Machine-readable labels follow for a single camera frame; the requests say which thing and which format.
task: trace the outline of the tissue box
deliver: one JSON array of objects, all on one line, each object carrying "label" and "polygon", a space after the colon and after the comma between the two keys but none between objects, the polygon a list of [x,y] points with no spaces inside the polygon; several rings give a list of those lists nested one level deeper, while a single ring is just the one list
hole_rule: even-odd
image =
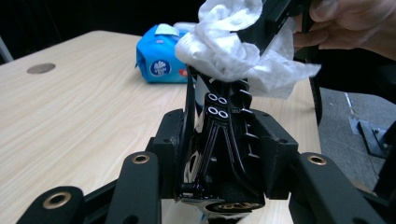
[{"label": "tissue box", "polygon": [[175,45],[185,33],[168,24],[149,29],[136,46],[136,65],[149,83],[187,83],[186,64],[175,56]]}]

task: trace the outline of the wooden table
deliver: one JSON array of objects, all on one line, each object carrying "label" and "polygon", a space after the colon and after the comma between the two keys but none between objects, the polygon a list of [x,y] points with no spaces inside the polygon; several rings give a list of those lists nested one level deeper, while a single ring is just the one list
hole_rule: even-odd
[{"label": "wooden table", "polygon": [[[0,220],[15,223],[41,193],[75,186],[84,194],[118,178],[124,158],[155,136],[163,115],[183,108],[185,84],[148,84],[135,67],[140,36],[91,32],[0,66]],[[42,63],[43,74],[27,70]],[[288,100],[255,97],[299,143],[320,152],[309,81]],[[201,213],[163,201],[163,223],[198,224]],[[287,201],[241,223],[291,223]]]}]

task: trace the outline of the brass insert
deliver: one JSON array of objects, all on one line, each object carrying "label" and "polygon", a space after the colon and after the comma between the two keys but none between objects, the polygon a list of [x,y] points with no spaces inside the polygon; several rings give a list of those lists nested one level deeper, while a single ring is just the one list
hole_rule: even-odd
[{"label": "brass insert", "polygon": [[135,164],[146,163],[149,160],[149,156],[147,155],[137,155],[132,159],[132,162]]},{"label": "brass insert", "polygon": [[308,160],[316,165],[326,165],[327,161],[319,156],[309,156]]},{"label": "brass insert", "polygon": [[55,209],[64,206],[72,198],[69,192],[62,191],[50,195],[46,201],[43,202],[43,207],[46,209]]}]

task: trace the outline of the white tissue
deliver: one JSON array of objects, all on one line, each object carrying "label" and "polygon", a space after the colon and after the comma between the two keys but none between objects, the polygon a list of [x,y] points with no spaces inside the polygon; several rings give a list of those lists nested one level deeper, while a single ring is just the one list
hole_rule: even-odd
[{"label": "white tissue", "polygon": [[199,23],[177,42],[176,56],[221,81],[247,78],[253,95],[288,98],[296,82],[314,76],[320,66],[293,60],[292,19],[262,55],[254,44],[242,43],[235,31],[248,28],[261,13],[262,0],[206,0]]}]

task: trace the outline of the round hole in table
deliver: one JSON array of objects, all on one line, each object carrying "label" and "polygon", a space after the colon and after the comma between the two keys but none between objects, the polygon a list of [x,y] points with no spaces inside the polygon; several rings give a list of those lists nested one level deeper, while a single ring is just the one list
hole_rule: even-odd
[{"label": "round hole in table", "polygon": [[47,73],[50,70],[54,69],[56,65],[54,63],[42,63],[35,66],[30,67],[27,70],[27,73],[32,75],[39,75],[43,73]]}]

